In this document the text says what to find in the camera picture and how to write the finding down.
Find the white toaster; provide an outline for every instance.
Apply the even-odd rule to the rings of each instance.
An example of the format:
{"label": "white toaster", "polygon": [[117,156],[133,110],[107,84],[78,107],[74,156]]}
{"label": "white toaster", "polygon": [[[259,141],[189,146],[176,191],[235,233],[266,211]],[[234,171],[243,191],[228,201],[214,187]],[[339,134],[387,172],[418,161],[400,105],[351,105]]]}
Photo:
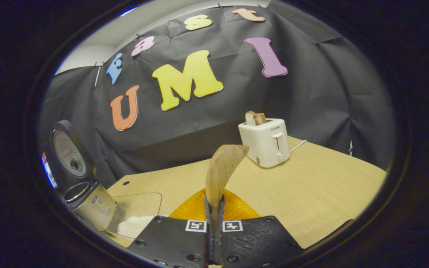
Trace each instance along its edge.
{"label": "white toaster", "polygon": [[249,146],[247,156],[263,168],[271,168],[289,159],[286,124],[282,119],[266,118],[266,123],[238,125],[243,145]]}

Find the table surface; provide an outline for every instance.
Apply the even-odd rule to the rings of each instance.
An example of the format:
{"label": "table surface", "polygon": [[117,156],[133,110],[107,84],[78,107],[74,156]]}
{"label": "table surface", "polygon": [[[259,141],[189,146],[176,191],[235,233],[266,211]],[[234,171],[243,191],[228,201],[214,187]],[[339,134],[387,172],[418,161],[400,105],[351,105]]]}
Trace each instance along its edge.
{"label": "table surface", "polygon": [[[302,141],[288,137],[289,147]],[[150,199],[158,215],[169,215],[191,195],[205,187],[210,160],[153,172],[126,175],[107,191],[122,196],[159,193]],[[259,215],[275,216],[303,248],[356,218],[373,200],[386,172],[365,161],[331,149],[304,143],[289,160],[272,168],[257,166],[245,157],[226,189],[235,193]],[[127,205],[128,214],[154,216],[150,205]],[[128,246],[132,240],[117,241]]]}

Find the power cord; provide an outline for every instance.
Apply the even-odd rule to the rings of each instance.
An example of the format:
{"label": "power cord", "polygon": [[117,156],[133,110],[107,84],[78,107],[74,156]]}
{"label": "power cord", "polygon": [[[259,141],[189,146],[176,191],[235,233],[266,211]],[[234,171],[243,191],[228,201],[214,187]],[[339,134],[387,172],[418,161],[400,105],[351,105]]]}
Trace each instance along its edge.
{"label": "power cord", "polygon": [[292,148],[289,152],[292,153],[292,151],[296,150],[297,148],[299,148],[301,145],[303,145],[307,140],[303,140],[298,146]]}

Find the wooden spatula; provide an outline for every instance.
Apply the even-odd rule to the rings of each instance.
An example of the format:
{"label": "wooden spatula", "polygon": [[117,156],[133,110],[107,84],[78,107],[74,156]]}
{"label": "wooden spatula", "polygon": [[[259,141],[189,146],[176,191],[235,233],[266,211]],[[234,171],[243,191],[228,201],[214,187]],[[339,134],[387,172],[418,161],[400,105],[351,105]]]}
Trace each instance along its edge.
{"label": "wooden spatula", "polygon": [[213,226],[216,226],[219,202],[223,196],[226,183],[248,150],[249,147],[244,145],[222,145],[211,158],[206,174],[206,199],[210,204]]}

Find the yellow letter m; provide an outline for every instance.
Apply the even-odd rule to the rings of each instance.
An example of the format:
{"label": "yellow letter m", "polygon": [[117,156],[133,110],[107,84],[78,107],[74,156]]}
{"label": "yellow letter m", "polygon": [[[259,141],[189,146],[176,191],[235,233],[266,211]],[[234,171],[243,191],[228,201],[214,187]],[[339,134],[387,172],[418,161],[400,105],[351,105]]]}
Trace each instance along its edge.
{"label": "yellow letter m", "polygon": [[191,83],[194,81],[193,94],[203,97],[223,89],[223,83],[216,80],[210,64],[208,63],[209,51],[200,50],[186,57],[183,73],[170,64],[156,69],[152,76],[158,79],[162,92],[162,110],[170,110],[180,104],[180,100],[173,96],[172,88],[184,100],[189,101],[191,95]]}

